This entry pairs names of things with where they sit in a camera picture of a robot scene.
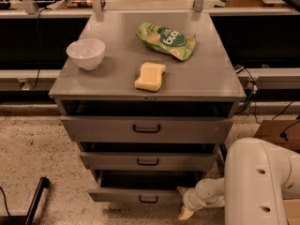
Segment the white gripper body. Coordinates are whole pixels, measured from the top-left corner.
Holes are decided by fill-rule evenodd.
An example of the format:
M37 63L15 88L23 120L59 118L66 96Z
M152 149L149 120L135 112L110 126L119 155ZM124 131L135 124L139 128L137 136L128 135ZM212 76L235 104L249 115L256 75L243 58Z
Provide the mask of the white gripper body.
M198 211L201 206L199 204L199 199L197 194L195 193L194 188L184 188L183 191L183 204L189 211Z

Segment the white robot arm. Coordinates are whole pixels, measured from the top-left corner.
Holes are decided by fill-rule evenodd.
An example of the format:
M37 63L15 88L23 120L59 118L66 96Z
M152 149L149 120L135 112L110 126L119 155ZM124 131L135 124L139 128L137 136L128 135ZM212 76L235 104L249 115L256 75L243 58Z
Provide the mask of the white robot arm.
M222 178L177 190L181 220L222 207L225 225L292 225L284 202L299 199L300 154L260 139L240 139L228 151Z

